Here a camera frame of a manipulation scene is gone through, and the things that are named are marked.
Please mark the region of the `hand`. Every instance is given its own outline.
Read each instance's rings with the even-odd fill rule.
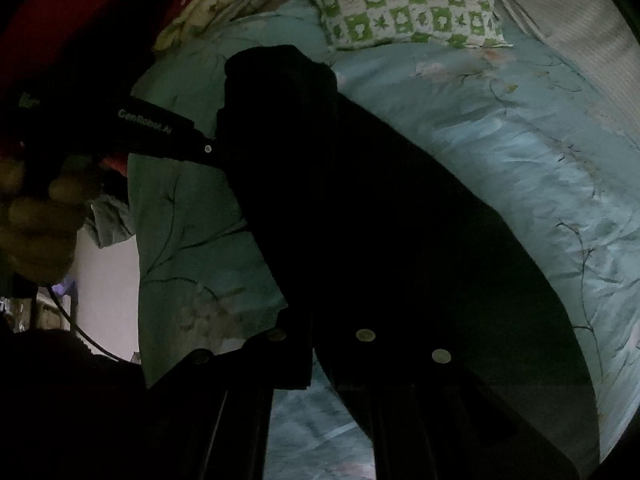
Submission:
[[[100,177],[97,171],[63,173],[45,200],[20,196],[23,180],[23,162],[0,160],[0,250],[18,274],[53,285],[71,268],[86,202],[100,194]]]

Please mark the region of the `white wall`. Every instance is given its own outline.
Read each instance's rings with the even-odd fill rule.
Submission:
[[[140,271],[135,237],[98,249],[80,230],[72,273],[78,283],[78,326],[109,352],[130,360],[138,351]]]

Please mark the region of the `black cable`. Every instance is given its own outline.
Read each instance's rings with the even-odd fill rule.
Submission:
[[[69,316],[69,314],[66,313],[65,309],[62,308],[62,305],[60,304],[60,300],[58,299],[58,296],[56,295],[56,293],[53,291],[53,289],[47,285],[47,292],[49,293],[51,299],[53,300],[53,303],[56,304],[56,307],[58,308],[58,310],[60,311],[60,314],[62,314],[62,316],[67,320],[67,322],[69,323],[69,325],[73,326],[76,330],[78,330],[78,333],[84,337],[91,345],[95,346],[100,352],[102,352],[103,354],[107,355],[108,357],[110,357],[111,359],[115,359],[116,361],[121,361],[123,363],[129,363],[129,361],[124,360],[122,357],[118,357],[116,354],[112,354],[111,352],[109,352],[108,350],[105,350],[104,348],[102,348],[100,345],[98,345],[97,342],[95,342],[93,339],[91,339],[84,330],[82,330],[77,323],[73,322],[73,320],[71,319],[71,316]]]

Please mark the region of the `light blue comforter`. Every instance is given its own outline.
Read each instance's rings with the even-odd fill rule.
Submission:
[[[640,152],[634,142],[640,137],[554,51],[513,23],[504,23],[504,33],[513,48],[393,44],[335,53],[311,3],[293,0],[278,12],[207,31],[156,63],[134,93],[213,136],[224,62],[234,53],[293,44],[331,64],[340,92],[497,210],[543,271],[593,382],[597,462],[640,403]],[[132,156],[129,181],[147,380],[153,383],[193,348],[228,351],[272,326],[284,298],[243,229],[224,174]],[[369,443],[329,388],[320,392],[308,393],[306,411],[304,394],[278,394],[266,478],[370,478]],[[554,409],[550,417],[560,421],[581,416],[570,406]],[[321,415],[328,422],[318,422]],[[558,444],[571,455],[584,436],[563,438],[575,441]],[[347,447],[352,451],[341,456]],[[332,453],[340,455],[334,464]],[[274,466],[274,457],[289,460],[290,473]],[[574,462],[583,475],[593,468],[593,460]],[[311,474],[316,469],[318,476]]]

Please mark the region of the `green checkered pillowcase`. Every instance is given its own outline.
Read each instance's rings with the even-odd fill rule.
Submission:
[[[339,49],[430,38],[455,47],[505,46],[494,0],[314,0]]]

